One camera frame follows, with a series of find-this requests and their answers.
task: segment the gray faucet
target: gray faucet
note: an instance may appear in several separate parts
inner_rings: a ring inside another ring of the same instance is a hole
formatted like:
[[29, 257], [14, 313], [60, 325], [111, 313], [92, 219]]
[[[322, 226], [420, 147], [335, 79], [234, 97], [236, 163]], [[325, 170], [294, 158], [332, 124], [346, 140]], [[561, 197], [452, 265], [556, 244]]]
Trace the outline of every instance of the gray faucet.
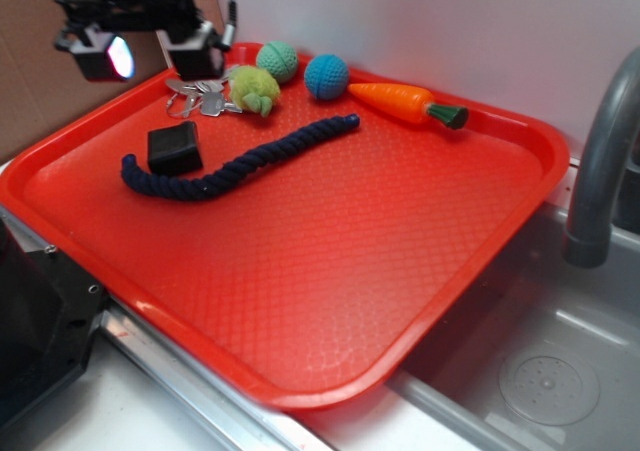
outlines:
[[620, 65], [591, 127], [565, 225], [567, 262], [607, 260], [611, 223], [640, 233], [640, 47]]

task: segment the tray rim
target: tray rim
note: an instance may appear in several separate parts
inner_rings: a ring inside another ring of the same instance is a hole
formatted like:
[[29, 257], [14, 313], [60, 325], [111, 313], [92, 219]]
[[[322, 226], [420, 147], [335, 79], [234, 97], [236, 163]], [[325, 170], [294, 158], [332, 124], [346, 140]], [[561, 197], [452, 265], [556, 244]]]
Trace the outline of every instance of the tray rim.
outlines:
[[[261, 45], [258, 43], [239, 43], [234, 49], [238, 53], [241, 52], [243, 47], [245, 47], [245, 51], [247, 49], [255, 51], [258, 46]], [[134, 308], [134, 312], [141, 315], [141, 317], [152, 326], [160, 329], [162, 328], [162, 323], [170, 321], [172, 323], [172, 332], [168, 337], [184, 347], [190, 354], [194, 355], [196, 359], [202, 361], [209, 368], [212, 368], [214, 372], [217, 372], [215, 367], [199, 357], [202, 355], [203, 350], [210, 350], [212, 348], [212, 342], [209, 339], [194, 329], [189, 328], [185, 323], [181, 322], [181, 320], [176, 319], [175, 316], [170, 316], [165, 313], [156, 298], [149, 295], [149, 292], [129, 280], [126, 276], [122, 276], [118, 270], [114, 270], [108, 263], [92, 256], [89, 250], [78, 246], [77, 243], [74, 243], [65, 236], [60, 229], [57, 229], [55, 225], [49, 223], [37, 209], [33, 209], [27, 202], [21, 200], [21, 191], [24, 189], [24, 184], [37, 174], [43, 166], [59, 159], [64, 155], [65, 151], [75, 149], [77, 145], [87, 142], [92, 137], [104, 132], [104, 125], [121, 119], [123, 111], [132, 113], [134, 111], [132, 109], [133, 105], [129, 103], [135, 99], [139, 99], [141, 96], [144, 96], [145, 100], [165, 96], [166, 89], [164, 87], [164, 80], [174, 76], [175, 73], [172, 69], [162, 71], [137, 87], [123, 93], [84, 117], [61, 128], [49, 137], [25, 149], [14, 158], [4, 172], [0, 174], [0, 202], [34, 232], [48, 242], [55, 243], [56, 246], [72, 256], [73, 259], [98, 279], [103, 280], [103, 276], [109, 274], [108, 279], [104, 280], [107, 289], [129, 289], [134, 291], [135, 294], [144, 295], [146, 300], [145, 309]], [[381, 79], [381, 77], [372, 73], [362, 71], [359, 71], [359, 78], [362, 78], [359, 79], [359, 81], [380, 81]], [[388, 78], [382, 79], [386, 82], [400, 82]], [[544, 202], [546, 196], [564, 177], [569, 166], [569, 151], [560, 133], [542, 121], [475, 101], [454, 97], [446, 93], [432, 92], [440, 102], [462, 104], [473, 109], [475, 112], [481, 113], [486, 119], [508, 120], [517, 125], [518, 129], [526, 128], [527, 130], [533, 131], [533, 133], [514, 133], [517, 135], [512, 136], [514, 140], [510, 140], [510, 142], [528, 149], [539, 160], [543, 172], [542, 179], [537, 182], [532, 192], [510, 211], [506, 219], [494, 230], [483, 243], [482, 247], [471, 254], [462, 269], [458, 270], [449, 282], [436, 293], [433, 300], [430, 301], [430, 303], [434, 304], [446, 301], [448, 303], [446, 307], [448, 307], [464, 293], [466, 285], [484, 269], [487, 265], [487, 255], [490, 255], [492, 259], [502, 249], [510, 240], [511, 236], [529, 219], [535, 210]], [[94, 126], [88, 126], [87, 123], [93, 123]], [[491, 135], [491, 133], [483, 131], [478, 132]], [[534, 144], [535, 146], [545, 148], [545, 152], [540, 155], [534, 152], [532, 150], [532, 148], [535, 147]], [[49, 152], [51, 149], [55, 149], [56, 152]], [[26, 175], [20, 174], [23, 170], [29, 169], [31, 169], [30, 173]], [[455, 299], [453, 300], [451, 300], [452, 294], [455, 295]], [[230, 369], [232, 369], [232, 372], [223, 374], [222, 376], [229, 380], [231, 384], [249, 394], [252, 398], [261, 401], [263, 404], [283, 410], [321, 408], [355, 397], [385, 380], [395, 369], [395, 366], [389, 368], [388, 363], [390, 361], [399, 363], [402, 357], [413, 348], [418, 340], [429, 332], [434, 321], [432, 314], [433, 313], [429, 314], [425, 309], [422, 309], [408, 324], [405, 331], [393, 341], [391, 346], [382, 353], [380, 358], [377, 359], [372, 366], [360, 375], [352, 377], [349, 382], [321, 392], [291, 391], [278, 387], [270, 381], [263, 380], [260, 382], [260, 380], [257, 379], [257, 372], [252, 370], [247, 364], [226, 350], [215, 346], [215, 343], [213, 347], [226, 354], [225, 362], [229, 364]]]

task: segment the sink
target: sink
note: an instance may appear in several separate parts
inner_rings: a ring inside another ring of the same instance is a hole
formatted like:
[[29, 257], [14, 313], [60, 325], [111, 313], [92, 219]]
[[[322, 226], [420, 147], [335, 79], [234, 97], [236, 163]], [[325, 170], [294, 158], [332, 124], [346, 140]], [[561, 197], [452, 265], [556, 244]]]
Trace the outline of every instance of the sink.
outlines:
[[640, 446], [640, 239], [615, 230], [605, 265], [575, 268], [565, 220], [545, 204], [394, 378], [483, 449]]

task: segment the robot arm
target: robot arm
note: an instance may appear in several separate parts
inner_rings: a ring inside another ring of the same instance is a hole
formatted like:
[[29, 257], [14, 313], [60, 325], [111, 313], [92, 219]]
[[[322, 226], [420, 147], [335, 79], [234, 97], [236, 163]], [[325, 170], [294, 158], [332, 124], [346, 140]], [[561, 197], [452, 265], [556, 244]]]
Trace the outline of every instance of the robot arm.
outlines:
[[73, 54], [90, 81], [123, 81], [133, 76], [133, 58], [124, 40], [118, 37], [118, 33], [127, 31], [160, 31], [163, 46], [185, 80], [220, 77], [224, 71], [223, 53], [231, 48], [236, 26], [233, 0], [223, 35], [202, 18], [194, 0], [55, 2], [67, 18], [55, 47]]

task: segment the orange carrot toy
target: orange carrot toy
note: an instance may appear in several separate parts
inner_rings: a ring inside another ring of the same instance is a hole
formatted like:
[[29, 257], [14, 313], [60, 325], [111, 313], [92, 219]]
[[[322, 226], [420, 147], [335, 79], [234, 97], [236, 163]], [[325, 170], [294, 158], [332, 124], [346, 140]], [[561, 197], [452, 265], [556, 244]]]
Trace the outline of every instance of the orange carrot toy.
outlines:
[[430, 91], [395, 83], [350, 84], [351, 94], [385, 113], [410, 123], [424, 123], [429, 117], [436, 118], [451, 129], [462, 128], [469, 111], [462, 106], [436, 104]]

